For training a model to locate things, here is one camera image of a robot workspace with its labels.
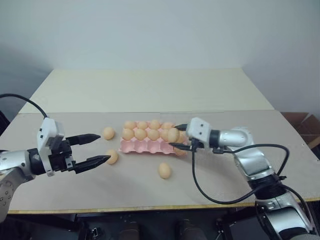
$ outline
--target cardboard box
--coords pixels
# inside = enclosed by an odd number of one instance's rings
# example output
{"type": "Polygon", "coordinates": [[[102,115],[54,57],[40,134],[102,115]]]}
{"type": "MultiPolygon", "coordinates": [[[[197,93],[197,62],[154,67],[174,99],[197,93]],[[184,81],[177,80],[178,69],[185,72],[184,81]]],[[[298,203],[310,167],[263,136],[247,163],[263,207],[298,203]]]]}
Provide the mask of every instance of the cardboard box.
{"type": "Polygon", "coordinates": [[[282,112],[284,118],[295,128],[310,149],[320,144],[320,121],[307,112],[282,112]]]}

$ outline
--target egg carton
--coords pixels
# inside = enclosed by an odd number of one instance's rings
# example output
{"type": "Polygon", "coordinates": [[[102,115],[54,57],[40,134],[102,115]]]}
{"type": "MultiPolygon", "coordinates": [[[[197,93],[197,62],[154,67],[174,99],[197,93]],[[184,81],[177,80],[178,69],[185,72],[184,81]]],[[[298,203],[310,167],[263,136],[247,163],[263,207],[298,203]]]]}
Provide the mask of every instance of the egg carton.
{"type": "MultiPolygon", "coordinates": [[[[148,127],[145,131],[148,133],[151,129],[148,127]]],[[[127,141],[121,138],[120,140],[120,152],[123,153],[163,153],[163,154],[176,154],[174,151],[174,147],[171,146],[168,142],[159,137],[157,140],[152,141],[150,138],[146,137],[143,140],[138,140],[136,137],[131,138],[131,140],[127,141]]]]}

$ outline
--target white table surface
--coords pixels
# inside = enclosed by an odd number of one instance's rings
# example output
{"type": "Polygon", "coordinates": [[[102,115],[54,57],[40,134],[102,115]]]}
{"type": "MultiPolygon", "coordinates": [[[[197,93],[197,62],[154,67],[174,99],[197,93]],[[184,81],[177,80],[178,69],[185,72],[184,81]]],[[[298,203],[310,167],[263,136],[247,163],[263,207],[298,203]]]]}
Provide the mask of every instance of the white table surface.
{"type": "MultiPolygon", "coordinates": [[[[55,69],[31,100],[47,113],[273,110],[241,68],[55,69]]],[[[37,113],[26,104],[20,113],[37,113]]]]}
{"type": "MultiPolygon", "coordinates": [[[[126,120],[152,120],[186,123],[198,116],[215,129],[247,126],[256,143],[281,144],[289,148],[290,158],[283,175],[284,184],[298,191],[307,200],[320,197],[317,157],[302,138],[276,110],[225,111],[215,113],[51,113],[63,124],[65,136],[100,134],[111,126],[116,136],[109,141],[103,138],[86,145],[72,147],[74,160],[103,155],[109,149],[120,147],[121,131],[126,120]]],[[[0,146],[14,151],[31,149],[37,144],[36,134],[42,122],[39,113],[19,114],[0,137],[0,146]]],[[[281,149],[262,147],[275,170],[279,169],[285,153],[281,149]]],[[[83,213],[150,209],[219,208],[197,190],[191,168],[191,154],[176,157],[173,154],[122,153],[118,161],[107,163],[80,174],[57,172],[45,174],[24,183],[15,192],[11,213],[83,213]],[[161,179],[157,173],[160,163],[167,162],[172,176],[161,179]]],[[[212,154],[201,150],[196,153],[196,175],[204,191],[222,201],[237,199],[250,191],[249,185],[235,166],[230,154],[212,154]]],[[[252,205],[251,197],[233,206],[252,205]]]]}

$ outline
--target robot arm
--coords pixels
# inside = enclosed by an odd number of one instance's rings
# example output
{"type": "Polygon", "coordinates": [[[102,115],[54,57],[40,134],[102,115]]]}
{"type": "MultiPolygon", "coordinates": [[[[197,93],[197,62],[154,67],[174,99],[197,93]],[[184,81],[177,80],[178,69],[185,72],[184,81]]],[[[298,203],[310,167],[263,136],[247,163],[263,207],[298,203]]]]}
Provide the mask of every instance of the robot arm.
{"type": "Polygon", "coordinates": [[[176,128],[186,131],[192,143],[191,146],[171,143],[174,147],[194,152],[197,148],[213,149],[213,153],[217,154],[229,149],[234,152],[235,164],[253,190],[268,184],[258,190],[255,197],[259,212],[257,217],[271,239],[287,240],[314,233],[310,220],[291,192],[281,185],[279,176],[265,155],[257,147],[237,152],[240,148],[254,145],[253,137],[246,128],[213,130],[209,123],[198,117],[188,125],[182,124],[176,128]]]}
{"type": "Polygon", "coordinates": [[[110,156],[99,155],[76,163],[72,157],[73,145],[88,144],[100,138],[84,134],[64,138],[62,125],[51,118],[44,118],[37,133],[37,148],[19,151],[0,151],[0,223],[7,216],[11,199],[23,183],[36,175],[54,176],[56,171],[75,171],[76,174],[94,169],[110,156]]]}

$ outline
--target black cable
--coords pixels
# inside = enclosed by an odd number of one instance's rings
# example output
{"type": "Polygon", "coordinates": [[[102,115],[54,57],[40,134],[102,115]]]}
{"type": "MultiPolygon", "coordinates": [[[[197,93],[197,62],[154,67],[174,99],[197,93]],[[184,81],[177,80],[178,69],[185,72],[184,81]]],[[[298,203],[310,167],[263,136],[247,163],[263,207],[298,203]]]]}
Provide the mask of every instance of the black cable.
{"type": "Polygon", "coordinates": [[[25,100],[26,102],[32,104],[33,106],[35,106],[43,115],[44,118],[47,118],[47,114],[45,113],[45,111],[43,111],[43,109],[41,107],[39,107],[35,102],[31,101],[30,99],[24,97],[24,96],[21,96],[21,95],[18,95],[18,94],[13,94],[13,93],[5,93],[5,94],[0,94],[0,99],[1,98],[6,98],[6,97],[14,97],[14,98],[18,98],[18,99],[22,99],[22,100],[25,100]]]}
{"type": "Polygon", "coordinates": [[[283,169],[285,168],[285,166],[286,166],[286,164],[288,162],[289,155],[290,155],[289,149],[287,147],[285,147],[285,146],[282,146],[282,145],[279,145],[279,144],[272,144],[272,143],[253,144],[253,145],[249,145],[249,146],[245,146],[245,147],[239,148],[239,149],[234,150],[234,151],[225,150],[225,151],[223,151],[223,153],[236,154],[236,153],[239,153],[239,152],[247,150],[247,149],[259,148],[259,147],[279,148],[279,149],[283,149],[285,151],[285,157],[284,157],[284,159],[282,161],[282,164],[281,164],[278,172],[276,173],[278,176],[280,176],[280,174],[282,173],[283,169]]]}
{"type": "Polygon", "coordinates": [[[248,197],[250,197],[251,195],[255,194],[256,192],[262,190],[265,187],[269,187],[271,184],[264,184],[264,185],[260,185],[257,188],[253,189],[252,191],[248,192],[247,194],[243,195],[242,197],[232,200],[232,201],[219,201],[216,199],[213,199],[211,197],[209,197],[199,186],[198,181],[197,181],[197,177],[196,177],[196,159],[195,159],[195,152],[192,151],[192,176],[193,176],[193,180],[194,183],[196,185],[196,187],[198,188],[199,192],[205,196],[208,200],[210,200],[211,202],[214,202],[216,204],[223,204],[223,205],[229,205],[229,204],[236,204],[239,203],[245,199],[247,199],[248,197]]]}
{"type": "MultiPolygon", "coordinates": [[[[255,148],[255,147],[275,147],[275,148],[281,148],[281,149],[284,149],[285,152],[286,152],[286,156],[283,160],[283,163],[281,165],[281,168],[279,169],[278,172],[281,173],[281,171],[283,170],[283,168],[285,167],[287,161],[288,161],[288,157],[289,157],[289,150],[285,147],[285,146],[282,146],[282,145],[277,145],[277,144],[254,144],[254,145],[250,145],[250,146],[246,146],[246,147],[242,147],[240,149],[237,149],[235,151],[225,151],[226,153],[238,153],[240,151],[243,151],[243,150],[246,150],[246,149],[251,149],[251,148],[255,148]]],[[[257,191],[260,191],[262,190],[263,188],[265,187],[268,187],[268,186],[271,186],[271,184],[266,184],[266,185],[260,185],[258,186],[257,188],[253,189],[252,191],[248,192],[247,194],[243,195],[242,197],[239,197],[238,199],[235,199],[235,200],[232,200],[232,201],[219,201],[219,200],[216,200],[216,199],[213,199],[211,197],[209,197],[200,187],[198,181],[197,181],[197,177],[196,177],[196,158],[195,158],[195,151],[192,151],[192,176],[193,176],[193,180],[194,180],[194,183],[196,185],[196,187],[198,188],[199,192],[205,197],[207,198],[208,200],[210,200],[211,202],[214,202],[216,204],[222,204],[222,205],[230,205],[230,204],[236,204],[236,203],[239,203],[245,199],[247,199],[248,197],[250,197],[251,195],[255,194],[257,191]]],[[[283,187],[284,189],[292,192],[294,195],[297,196],[297,198],[300,200],[301,204],[302,204],[302,207],[303,207],[303,210],[304,210],[304,213],[306,215],[306,217],[311,220],[311,215],[310,215],[310,210],[309,210],[309,207],[306,203],[306,201],[302,198],[302,196],[297,193],[294,189],[292,189],[291,187],[287,186],[287,185],[284,185],[282,183],[278,183],[281,187],[283,187]]]]}
{"type": "Polygon", "coordinates": [[[306,215],[306,217],[309,219],[309,221],[311,220],[311,215],[310,215],[310,209],[306,203],[306,201],[303,199],[303,197],[297,193],[294,189],[292,189],[291,187],[284,185],[284,184],[280,184],[281,187],[283,187],[284,189],[287,189],[288,191],[290,191],[291,193],[293,193],[294,195],[296,195],[296,197],[300,200],[301,205],[303,207],[304,213],[306,215]]]}

